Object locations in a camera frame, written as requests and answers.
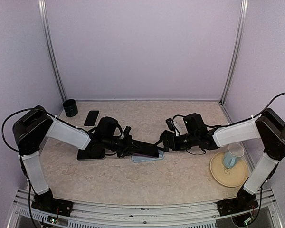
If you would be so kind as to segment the light blue phone case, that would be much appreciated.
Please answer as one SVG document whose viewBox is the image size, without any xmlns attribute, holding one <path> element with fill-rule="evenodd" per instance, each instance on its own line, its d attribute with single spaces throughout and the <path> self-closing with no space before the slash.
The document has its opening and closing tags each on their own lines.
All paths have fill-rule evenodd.
<svg viewBox="0 0 285 228">
<path fill-rule="evenodd" d="M 164 152 L 163 151 L 158 151 L 159 152 L 159 157 L 154 158 L 154 157 L 147 157 L 147 156 L 140 156 L 140 155 L 132 155 L 131 160 L 133 163 L 141 163 L 141 162 L 152 162 L 152 161 L 160 161 L 164 159 Z"/>
</svg>

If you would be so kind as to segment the black phone purple edge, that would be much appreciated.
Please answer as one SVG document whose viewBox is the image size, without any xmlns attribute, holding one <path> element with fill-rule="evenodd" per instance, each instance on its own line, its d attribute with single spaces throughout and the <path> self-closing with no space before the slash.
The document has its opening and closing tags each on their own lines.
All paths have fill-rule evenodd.
<svg viewBox="0 0 285 228">
<path fill-rule="evenodd" d="M 159 152 L 155 145 L 147 143 L 147 146 L 143 149 L 143 153 L 140 156 L 158 158 Z"/>
</svg>

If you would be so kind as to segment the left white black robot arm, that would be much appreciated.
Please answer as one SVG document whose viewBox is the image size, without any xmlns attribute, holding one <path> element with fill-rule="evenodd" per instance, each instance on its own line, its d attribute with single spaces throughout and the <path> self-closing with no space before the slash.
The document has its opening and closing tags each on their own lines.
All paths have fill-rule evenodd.
<svg viewBox="0 0 285 228">
<path fill-rule="evenodd" d="M 30 186 L 39 195 L 38 203 L 46 211 L 57 207 L 57 200 L 48 194 L 50 187 L 40 163 L 39 151 L 47 138 L 82 151 L 108 149 L 117 157 L 145 154 L 141 141 L 133 140 L 129 134 L 131 128 L 122 129 L 118 121 L 111 117 L 102 118 L 98 126 L 87 131 L 57 118 L 40 105 L 25 111 L 26 114 L 14 123 L 12 131 Z"/>
</svg>

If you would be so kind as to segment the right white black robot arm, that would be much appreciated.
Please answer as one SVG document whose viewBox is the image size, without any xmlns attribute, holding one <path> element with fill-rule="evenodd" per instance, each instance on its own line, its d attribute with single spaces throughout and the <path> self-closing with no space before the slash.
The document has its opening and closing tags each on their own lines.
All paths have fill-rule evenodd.
<svg viewBox="0 0 285 228">
<path fill-rule="evenodd" d="M 210 151 L 232 144 L 246 145 L 249 141 L 262 144 L 263 154 L 244 182 L 243 193 L 233 201 L 236 210 L 243 211 L 252 203 L 251 196 L 271 178 L 285 157 L 285 121 L 271 108 L 228 125 L 206 125 L 199 113 L 184 116 L 183 122 L 187 133 L 180 134 L 173 119 L 166 120 L 169 130 L 163 131 L 155 143 L 163 145 L 162 151 L 184 151 L 192 147 Z"/>
</svg>

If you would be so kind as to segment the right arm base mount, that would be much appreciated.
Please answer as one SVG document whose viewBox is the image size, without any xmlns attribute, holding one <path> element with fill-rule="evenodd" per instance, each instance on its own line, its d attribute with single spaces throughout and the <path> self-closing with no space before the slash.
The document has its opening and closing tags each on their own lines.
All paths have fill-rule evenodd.
<svg viewBox="0 0 285 228">
<path fill-rule="evenodd" d="M 258 208 L 259 203 L 255 194 L 244 192 L 238 193 L 235 198 L 218 201 L 217 206 L 220 216 L 226 216 Z"/>
</svg>

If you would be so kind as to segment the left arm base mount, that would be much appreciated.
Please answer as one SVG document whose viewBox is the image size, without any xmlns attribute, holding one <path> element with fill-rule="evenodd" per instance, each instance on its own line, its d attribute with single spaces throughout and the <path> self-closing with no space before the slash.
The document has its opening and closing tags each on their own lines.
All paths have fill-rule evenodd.
<svg viewBox="0 0 285 228">
<path fill-rule="evenodd" d="M 35 195 L 31 204 L 32 208 L 43 212 L 48 212 L 58 216 L 70 217 L 73 202 L 63 199 L 53 198 L 51 195 Z"/>
</svg>

